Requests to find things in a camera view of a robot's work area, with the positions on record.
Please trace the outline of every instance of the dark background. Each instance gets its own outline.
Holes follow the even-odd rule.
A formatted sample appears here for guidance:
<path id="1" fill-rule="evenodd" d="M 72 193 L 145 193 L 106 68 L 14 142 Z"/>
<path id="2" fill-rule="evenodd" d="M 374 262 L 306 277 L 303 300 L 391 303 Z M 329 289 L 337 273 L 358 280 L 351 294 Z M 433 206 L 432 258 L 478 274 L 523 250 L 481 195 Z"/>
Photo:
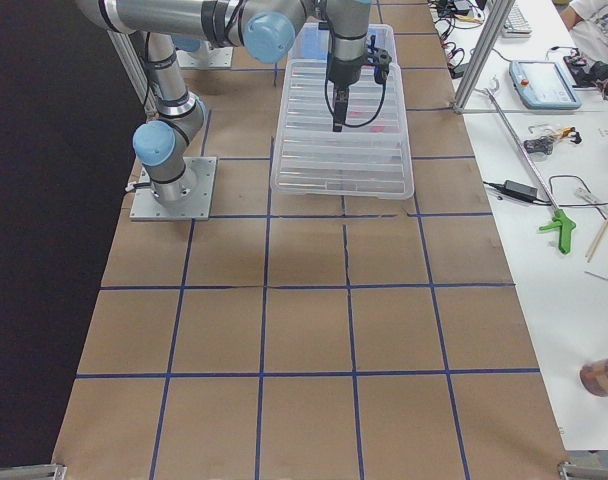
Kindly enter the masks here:
<path id="1" fill-rule="evenodd" d="M 0 467 L 51 461 L 142 121 L 73 0 L 0 0 Z"/>

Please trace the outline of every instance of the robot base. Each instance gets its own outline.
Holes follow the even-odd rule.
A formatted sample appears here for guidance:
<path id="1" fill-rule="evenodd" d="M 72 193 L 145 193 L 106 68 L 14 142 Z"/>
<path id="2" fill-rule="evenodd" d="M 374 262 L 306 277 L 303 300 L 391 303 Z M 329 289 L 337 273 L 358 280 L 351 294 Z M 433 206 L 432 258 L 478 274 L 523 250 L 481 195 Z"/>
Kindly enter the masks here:
<path id="1" fill-rule="evenodd" d="M 214 48 L 198 58 L 178 50 L 177 61 L 182 70 L 224 70 L 231 68 L 233 47 Z"/>
<path id="2" fill-rule="evenodd" d="M 185 157 L 184 161 L 187 168 L 192 169 L 197 175 L 195 191 L 186 199 L 161 204 L 155 199 L 149 188 L 140 188 L 135 191 L 135 198 L 131 207 L 131 220 L 208 220 L 211 212 L 217 157 Z M 141 183 L 150 182 L 150 178 L 144 169 L 142 169 L 138 181 Z"/>

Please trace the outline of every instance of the keyboard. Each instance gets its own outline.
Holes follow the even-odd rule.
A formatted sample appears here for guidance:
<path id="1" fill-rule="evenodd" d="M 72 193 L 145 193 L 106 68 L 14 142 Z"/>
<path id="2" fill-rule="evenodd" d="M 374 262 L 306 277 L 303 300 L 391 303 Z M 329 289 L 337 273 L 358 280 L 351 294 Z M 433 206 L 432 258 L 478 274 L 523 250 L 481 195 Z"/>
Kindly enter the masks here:
<path id="1" fill-rule="evenodd" d="M 526 38 L 530 37 L 532 32 L 533 29 L 524 18 L 520 8 L 513 4 L 513 8 L 511 8 L 504 23 L 504 28 L 502 28 L 502 36 Z"/>

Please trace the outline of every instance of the wooden stick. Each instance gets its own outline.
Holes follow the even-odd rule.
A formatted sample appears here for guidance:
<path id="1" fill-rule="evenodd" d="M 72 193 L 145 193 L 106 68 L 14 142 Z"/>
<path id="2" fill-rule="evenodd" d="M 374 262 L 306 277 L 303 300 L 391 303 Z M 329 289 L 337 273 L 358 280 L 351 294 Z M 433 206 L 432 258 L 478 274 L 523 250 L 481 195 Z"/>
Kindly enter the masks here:
<path id="1" fill-rule="evenodd" d="M 586 252 L 586 255 L 585 255 L 587 263 L 589 263 L 591 261 L 591 259 L 593 258 L 593 255 L 595 255 L 595 251 L 597 250 L 597 247 L 599 246 L 600 242 L 602 241 L 602 238 L 604 238 L 604 234 L 606 233 L 607 228 L 608 228 L 608 217 L 606 217 L 606 219 L 604 220 L 604 223 L 602 224 L 599 231 L 597 232 L 597 235 L 595 235 L 595 238 L 593 239 L 591 246 L 588 247 L 588 251 Z"/>

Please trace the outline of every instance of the brown jar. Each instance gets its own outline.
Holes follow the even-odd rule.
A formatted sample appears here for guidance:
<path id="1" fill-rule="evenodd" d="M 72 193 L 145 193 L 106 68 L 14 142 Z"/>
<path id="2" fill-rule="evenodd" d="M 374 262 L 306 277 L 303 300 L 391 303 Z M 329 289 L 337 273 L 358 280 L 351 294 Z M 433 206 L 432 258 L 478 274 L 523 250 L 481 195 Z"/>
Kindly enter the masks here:
<path id="1" fill-rule="evenodd" d="M 608 397 L 608 358 L 584 365 L 580 380 L 593 395 Z"/>

